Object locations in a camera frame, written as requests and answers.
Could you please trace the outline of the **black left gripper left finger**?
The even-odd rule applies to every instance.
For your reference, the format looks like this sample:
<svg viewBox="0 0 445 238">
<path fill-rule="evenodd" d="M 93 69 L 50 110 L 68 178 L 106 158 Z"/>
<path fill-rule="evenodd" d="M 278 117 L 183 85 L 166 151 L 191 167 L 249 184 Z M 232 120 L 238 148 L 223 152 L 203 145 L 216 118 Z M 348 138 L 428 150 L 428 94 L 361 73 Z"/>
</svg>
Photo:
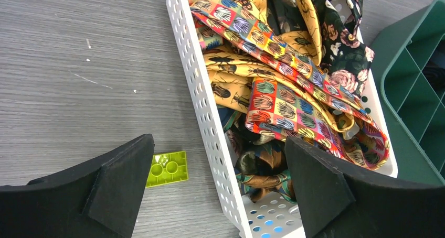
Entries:
<svg viewBox="0 0 445 238">
<path fill-rule="evenodd" d="M 131 237 L 154 154 L 143 134 L 24 186 L 1 186 L 1 237 Z"/>
</svg>

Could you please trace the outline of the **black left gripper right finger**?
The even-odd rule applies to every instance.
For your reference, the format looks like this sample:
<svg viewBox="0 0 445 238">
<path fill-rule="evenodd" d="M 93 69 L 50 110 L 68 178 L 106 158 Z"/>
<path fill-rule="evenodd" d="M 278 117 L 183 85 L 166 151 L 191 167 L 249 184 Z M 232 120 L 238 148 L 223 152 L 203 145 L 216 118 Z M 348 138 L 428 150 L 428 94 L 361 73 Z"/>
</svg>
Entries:
<svg viewBox="0 0 445 238">
<path fill-rule="evenodd" d="M 365 169 L 290 137 L 285 155 L 306 237 L 444 237 L 444 187 Z"/>
</svg>

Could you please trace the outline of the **colourful shell pattern tie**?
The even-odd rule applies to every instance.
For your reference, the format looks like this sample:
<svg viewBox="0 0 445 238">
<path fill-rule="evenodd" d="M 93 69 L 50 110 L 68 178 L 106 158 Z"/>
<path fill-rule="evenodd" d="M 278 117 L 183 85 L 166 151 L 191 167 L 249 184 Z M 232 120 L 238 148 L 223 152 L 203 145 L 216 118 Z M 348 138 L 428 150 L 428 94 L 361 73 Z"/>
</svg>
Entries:
<svg viewBox="0 0 445 238">
<path fill-rule="evenodd" d="M 313 2 L 297 0 L 297 30 L 282 35 L 270 27 L 266 0 L 191 4 L 216 103 L 245 114 L 245 127 L 266 139 L 303 137 L 377 169 L 389 157 L 389 140 L 359 102 L 373 51 L 356 29 L 320 22 Z"/>
</svg>

